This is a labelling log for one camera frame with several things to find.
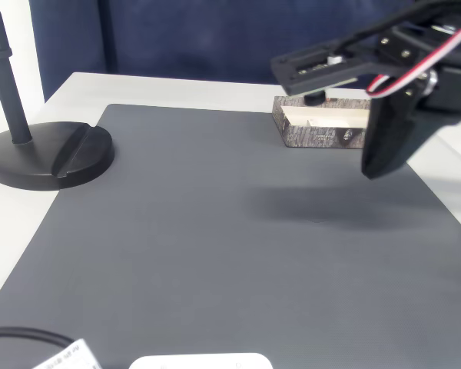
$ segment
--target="round black base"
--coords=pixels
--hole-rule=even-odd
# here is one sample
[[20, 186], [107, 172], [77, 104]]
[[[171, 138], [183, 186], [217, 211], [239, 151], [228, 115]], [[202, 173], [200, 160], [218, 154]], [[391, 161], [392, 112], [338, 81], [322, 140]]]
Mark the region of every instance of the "round black base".
[[25, 190], [54, 191], [102, 175], [114, 159], [111, 135], [101, 127], [59, 121], [29, 126], [32, 141], [14, 145], [0, 134], [0, 183]]

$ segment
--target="black cable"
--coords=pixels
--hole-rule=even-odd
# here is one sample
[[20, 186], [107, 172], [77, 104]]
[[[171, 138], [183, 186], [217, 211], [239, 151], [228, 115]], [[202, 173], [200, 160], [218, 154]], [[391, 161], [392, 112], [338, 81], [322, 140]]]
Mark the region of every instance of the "black cable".
[[40, 341], [47, 344], [53, 344], [61, 348], [67, 348], [74, 343], [74, 340], [71, 338], [60, 334], [24, 327], [0, 327], [0, 337]]
[[461, 6], [461, 0], [424, 0], [421, 2], [416, 2], [414, 5], [397, 12], [395, 15], [378, 22], [375, 25], [372, 25], [368, 28], [358, 31], [353, 35], [342, 40], [340, 45], [337, 47], [338, 51], [345, 49], [347, 46], [355, 44], [365, 38], [378, 34], [382, 31], [387, 30], [388, 28], [398, 25], [403, 22], [408, 22], [413, 20], [415, 17], [424, 16], [430, 18], [432, 14], [440, 12], [440, 8], [443, 6], [454, 7]]

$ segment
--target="white label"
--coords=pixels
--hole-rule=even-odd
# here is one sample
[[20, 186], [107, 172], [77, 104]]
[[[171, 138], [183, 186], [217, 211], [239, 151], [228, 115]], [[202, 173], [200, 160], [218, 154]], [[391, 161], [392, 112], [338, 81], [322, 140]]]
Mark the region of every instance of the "white label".
[[33, 369], [102, 369], [84, 340], [78, 340]]

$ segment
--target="cable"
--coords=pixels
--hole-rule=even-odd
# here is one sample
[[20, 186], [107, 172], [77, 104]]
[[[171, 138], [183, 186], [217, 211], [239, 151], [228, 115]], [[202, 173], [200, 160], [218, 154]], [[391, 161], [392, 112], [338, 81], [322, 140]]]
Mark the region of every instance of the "cable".
[[381, 86], [385, 81], [387, 81], [387, 79], [390, 78], [388, 75], [378, 75], [367, 88], [367, 94], [371, 98], [385, 98], [386, 96], [399, 91], [401, 88], [411, 83], [414, 79], [435, 65], [441, 59], [446, 57], [460, 43], [461, 29], [391, 85], [383, 88], [381, 91], [375, 92], [379, 86]]
[[441, 6], [453, 7], [456, 5], [461, 5], [461, 0], [423, 0], [421, 2], [416, 2], [409, 8], [403, 9], [395, 15], [391, 15], [389, 18], [345, 38], [337, 47], [337, 50], [343, 50], [349, 45], [355, 44], [372, 35], [376, 35], [399, 23], [408, 22], [420, 15], [430, 17], [433, 12], [439, 12]]
[[69, 337], [60, 334], [24, 327], [0, 327], [0, 337], [22, 338], [31, 341], [40, 341], [53, 344], [61, 348], [67, 348], [74, 343]]

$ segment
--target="gray mat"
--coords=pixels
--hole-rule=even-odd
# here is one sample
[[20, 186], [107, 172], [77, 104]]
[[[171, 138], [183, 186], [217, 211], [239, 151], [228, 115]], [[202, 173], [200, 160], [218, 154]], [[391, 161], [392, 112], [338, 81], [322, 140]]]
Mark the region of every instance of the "gray mat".
[[[461, 226], [410, 168], [368, 181], [360, 151], [285, 148], [269, 114], [113, 105], [100, 125], [114, 164], [60, 192], [0, 325], [83, 337], [104, 369], [461, 368]], [[0, 368], [54, 352], [0, 340]]]

